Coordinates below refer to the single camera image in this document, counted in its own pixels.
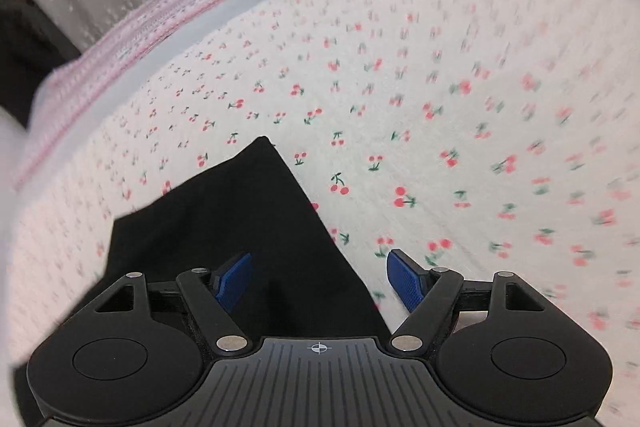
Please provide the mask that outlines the black pants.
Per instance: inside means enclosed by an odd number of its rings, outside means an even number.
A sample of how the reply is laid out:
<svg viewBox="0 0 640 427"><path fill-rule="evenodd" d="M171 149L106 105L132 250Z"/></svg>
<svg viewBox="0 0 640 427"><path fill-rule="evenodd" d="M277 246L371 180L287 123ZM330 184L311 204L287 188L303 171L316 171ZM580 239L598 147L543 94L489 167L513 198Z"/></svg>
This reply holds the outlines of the black pants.
<svg viewBox="0 0 640 427"><path fill-rule="evenodd" d="M190 395L216 357L213 274L238 254L252 255L252 278L229 315L251 343L390 338L293 173L258 138L116 220L102 277L14 371L24 423L122 425Z"/></svg>

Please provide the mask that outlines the pink striped sheet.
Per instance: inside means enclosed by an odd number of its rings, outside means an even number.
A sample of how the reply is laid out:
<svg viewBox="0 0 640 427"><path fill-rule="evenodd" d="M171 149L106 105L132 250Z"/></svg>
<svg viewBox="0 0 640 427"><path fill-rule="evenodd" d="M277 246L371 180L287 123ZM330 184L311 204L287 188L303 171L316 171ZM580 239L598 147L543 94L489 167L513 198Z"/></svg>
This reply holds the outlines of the pink striped sheet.
<svg viewBox="0 0 640 427"><path fill-rule="evenodd" d="M181 27L226 0L148 0L92 48L43 81L11 186L35 176L76 120L124 72Z"/></svg>

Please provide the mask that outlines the dark hanging clothes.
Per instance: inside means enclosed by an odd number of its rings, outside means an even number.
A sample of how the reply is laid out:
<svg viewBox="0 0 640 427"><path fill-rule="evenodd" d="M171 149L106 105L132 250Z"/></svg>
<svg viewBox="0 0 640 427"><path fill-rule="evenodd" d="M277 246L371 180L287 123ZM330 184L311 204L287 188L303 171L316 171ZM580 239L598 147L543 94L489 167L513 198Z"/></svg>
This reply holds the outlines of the dark hanging clothes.
<svg viewBox="0 0 640 427"><path fill-rule="evenodd" d="M1 107L24 128L40 84L80 57L34 0L0 0Z"/></svg>

